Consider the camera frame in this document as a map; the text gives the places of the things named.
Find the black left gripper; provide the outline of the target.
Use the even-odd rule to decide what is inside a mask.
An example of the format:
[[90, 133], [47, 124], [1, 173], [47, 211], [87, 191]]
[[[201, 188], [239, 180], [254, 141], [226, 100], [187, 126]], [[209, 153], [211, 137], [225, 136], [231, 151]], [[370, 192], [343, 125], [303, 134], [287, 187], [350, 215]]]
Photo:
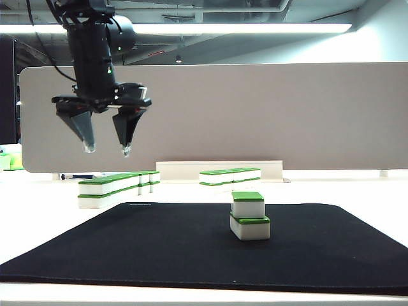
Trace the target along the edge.
[[57, 116], [78, 136], [86, 153], [96, 150], [91, 122], [92, 112], [118, 111], [112, 117], [122, 153], [128, 157], [133, 135], [143, 112], [152, 104], [147, 97], [147, 87], [138, 83], [118, 83], [100, 96], [80, 94], [76, 85], [74, 95], [55, 96], [52, 103], [58, 109]]

